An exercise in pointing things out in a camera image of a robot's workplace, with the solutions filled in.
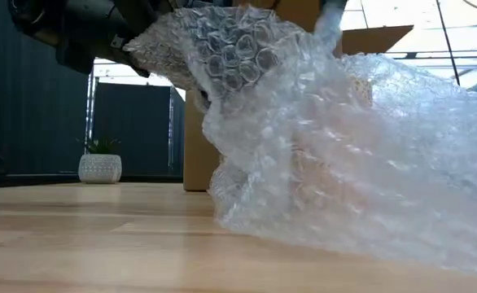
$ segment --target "cardboard box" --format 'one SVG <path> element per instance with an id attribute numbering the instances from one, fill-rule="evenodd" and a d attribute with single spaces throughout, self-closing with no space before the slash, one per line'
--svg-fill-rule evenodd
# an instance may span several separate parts
<path id="1" fill-rule="evenodd" d="M 255 7 L 269 8 L 274 0 L 234 0 L 235 5 L 251 3 Z M 320 0 L 282 0 L 276 10 L 283 20 L 292 21 L 309 32 L 320 15 Z M 392 48 L 413 26 L 368 28 L 344 31 L 336 53 L 383 53 Z M 209 188 L 213 171 L 217 168 L 220 154 L 202 133 L 203 114 L 193 104 L 194 94 L 186 93 L 184 189 L 205 191 Z"/>

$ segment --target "white textured pot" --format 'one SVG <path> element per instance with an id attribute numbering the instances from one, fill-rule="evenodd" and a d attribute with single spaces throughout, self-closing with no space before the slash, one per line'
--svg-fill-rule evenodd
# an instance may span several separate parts
<path id="1" fill-rule="evenodd" d="M 113 184 L 123 171 L 118 155 L 83 155 L 79 162 L 79 179 L 84 183 Z"/>

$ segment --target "bubble wrap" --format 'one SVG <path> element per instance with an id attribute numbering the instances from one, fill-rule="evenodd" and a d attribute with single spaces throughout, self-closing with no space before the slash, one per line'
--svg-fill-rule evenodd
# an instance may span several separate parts
<path id="1" fill-rule="evenodd" d="M 253 7 L 178 10 L 129 43 L 140 65 L 208 93 L 227 229 L 477 273 L 477 94 L 382 55 L 335 59 Z"/>

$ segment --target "wood grain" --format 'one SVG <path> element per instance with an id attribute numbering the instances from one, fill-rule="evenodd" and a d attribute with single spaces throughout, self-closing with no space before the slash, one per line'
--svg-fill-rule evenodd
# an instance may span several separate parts
<path id="1" fill-rule="evenodd" d="M 477 277 L 231 234 L 182 185 L 0 189 L 0 293 L 477 292 Z"/>

